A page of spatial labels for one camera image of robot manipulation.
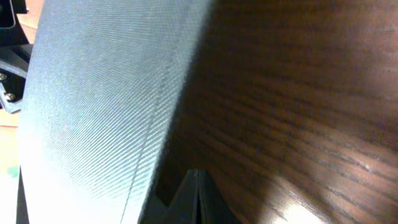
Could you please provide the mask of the dark green box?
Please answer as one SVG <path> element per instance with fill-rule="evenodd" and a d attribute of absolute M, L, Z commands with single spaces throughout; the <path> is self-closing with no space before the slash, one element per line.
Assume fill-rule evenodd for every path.
<path fill-rule="evenodd" d="M 45 1 L 19 155 L 31 223 L 138 223 L 213 6 Z"/>

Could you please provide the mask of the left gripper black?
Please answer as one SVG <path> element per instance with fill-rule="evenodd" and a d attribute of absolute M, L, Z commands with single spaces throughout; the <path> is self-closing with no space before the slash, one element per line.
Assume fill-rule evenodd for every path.
<path fill-rule="evenodd" d="M 17 18 L 27 14 L 25 0 L 1 0 L 1 109 L 21 110 L 33 45 Z"/>

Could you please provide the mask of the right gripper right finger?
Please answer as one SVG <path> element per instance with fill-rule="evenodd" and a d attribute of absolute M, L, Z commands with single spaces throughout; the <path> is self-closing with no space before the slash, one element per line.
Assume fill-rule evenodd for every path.
<path fill-rule="evenodd" d="M 209 172 L 198 171 L 198 223 L 241 224 L 228 207 Z"/>

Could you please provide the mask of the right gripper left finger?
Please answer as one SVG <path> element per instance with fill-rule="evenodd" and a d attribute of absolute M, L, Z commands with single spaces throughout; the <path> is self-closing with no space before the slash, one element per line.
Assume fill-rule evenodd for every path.
<path fill-rule="evenodd" d="M 199 170 L 189 170 L 166 207 L 158 198 L 150 199 L 140 223 L 199 223 Z"/>

